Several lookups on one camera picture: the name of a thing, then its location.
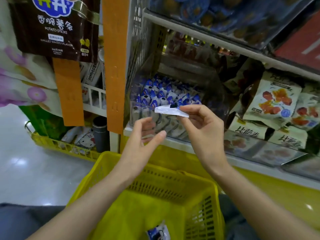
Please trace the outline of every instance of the yellow wire basket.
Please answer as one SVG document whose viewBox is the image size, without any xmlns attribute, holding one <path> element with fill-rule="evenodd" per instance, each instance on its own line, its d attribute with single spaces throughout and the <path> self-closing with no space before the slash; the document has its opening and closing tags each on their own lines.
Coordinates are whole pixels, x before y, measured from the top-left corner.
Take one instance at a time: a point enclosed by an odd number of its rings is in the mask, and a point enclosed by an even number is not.
<svg viewBox="0 0 320 240">
<path fill-rule="evenodd" d="M 51 150 L 55 150 L 55 151 L 59 151 L 62 153 L 66 153 L 68 155 L 71 155 L 74 157 L 79 157 L 79 158 L 89 160 L 92 162 L 96 162 L 101 154 L 101 153 L 98 153 L 97 151 L 95 151 L 94 149 L 87 150 L 87 149 L 84 149 L 84 148 L 81 148 L 81 147 L 78 147 L 75 145 L 68 144 L 63 141 L 51 139 L 47 136 L 40 136 L 37 132 L 32 132 L 29 129 L 29 127 L 28 127 L 29 123 L 30 123 L 30 121 L 28 121 L 25 124 L 24 128 L 26 129 L 27 133 L 30 135 L 30 137 L 32 138 L 34 143 L 38 146 L 41 146 L 41 147 L 44 147 L 47 149 L 51 149 Z"/>
<path fill-rule="evenodd" d="M 108 175 L 120 156 L 103 152 L 68 205 Z M 162 220 L 171 239 L 223 240 L 217 185 L 183 171 L 147 164 L 112 204 L 89 239 L 148 239 L 145 231 Z"/>
</svg>

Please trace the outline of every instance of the hand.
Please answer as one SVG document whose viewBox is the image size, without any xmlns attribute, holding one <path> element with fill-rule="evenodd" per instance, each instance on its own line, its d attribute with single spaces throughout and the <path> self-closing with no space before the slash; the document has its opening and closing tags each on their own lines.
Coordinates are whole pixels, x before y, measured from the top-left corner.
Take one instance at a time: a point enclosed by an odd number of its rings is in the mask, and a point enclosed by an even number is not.
<svg viewBox="0 0 320 240">
<path fill-rule="evenodd" d="M 189 118 L 179 116 L 179 120 L 202 166 L 207 171 L 218 171 L 229 165 L 224 153 L 223 121 L 205 105 L 190 104 L 181 106 L 180 110 L 189 114 Z"/>
<path fill-rule="evenodd" d="M 154 137 L 142 139 L 147 135 L 153 135 L 155 127 L 156 124 L 151 117 L 139 119 L 134 123 L 122 156 L 114 167 L 114 170 L 119 170 L 122 174 L 128 175 L 129 181 L 133 181 L 141 173 L 154 150 L 166 138 L 167 133 L 163 130 Z"/>
</svg>

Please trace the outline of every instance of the thermos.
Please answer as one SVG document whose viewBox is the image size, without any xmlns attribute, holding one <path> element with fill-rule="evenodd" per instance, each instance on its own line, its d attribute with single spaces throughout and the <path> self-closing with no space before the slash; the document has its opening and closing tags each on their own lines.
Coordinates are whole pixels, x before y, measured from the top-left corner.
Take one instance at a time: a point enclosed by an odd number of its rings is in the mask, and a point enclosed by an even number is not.
<svg viewBox="0 0 320 240">
<path fill-rule="evenodd" d="M 110 134 L 107 130 L 107 118 L 103 116 L 94 118 L 92 128 L 97 152 L 110 151 Z"/>
</svg>

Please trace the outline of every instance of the person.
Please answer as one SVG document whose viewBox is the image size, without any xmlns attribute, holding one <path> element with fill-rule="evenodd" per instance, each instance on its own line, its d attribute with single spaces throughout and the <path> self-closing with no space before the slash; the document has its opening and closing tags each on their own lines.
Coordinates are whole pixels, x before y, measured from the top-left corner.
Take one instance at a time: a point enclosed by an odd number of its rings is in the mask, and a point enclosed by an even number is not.
<svg viewBox="0 0 320 240">
<path fill-rule="evenodd" d="M 194 153 L 202 166 L 231 198 L 261 239 L 320 239 L 315 230 L 274 203 L 228 163 L 223 145 L 224 123 L 221 119 L 204 105 L 186 105 L 180 109 L 189 114 L 189 118 L 180 117 L 179 120 L 188 132 Z M 154 133 L 154 127 L 151 117 L 136 121 L 114 169 L 28 240 L 86 239 L 165 139 L 165 131 L 142 139 Z"/>
</svg>

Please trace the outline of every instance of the glossy floor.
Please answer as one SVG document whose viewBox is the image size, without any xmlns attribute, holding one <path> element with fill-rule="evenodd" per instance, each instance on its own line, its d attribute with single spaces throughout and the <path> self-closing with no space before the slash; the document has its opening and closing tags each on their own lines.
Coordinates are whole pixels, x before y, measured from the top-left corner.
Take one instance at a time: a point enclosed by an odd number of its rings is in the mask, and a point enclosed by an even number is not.
<svg viewBox="0 0 320 240">
<path fill-rule="evenodd" d="M 15 105 L 0 108 L 0 202 L 66 205 L 94 163 L 35 145 L 27 120 Z"/>
</svg>

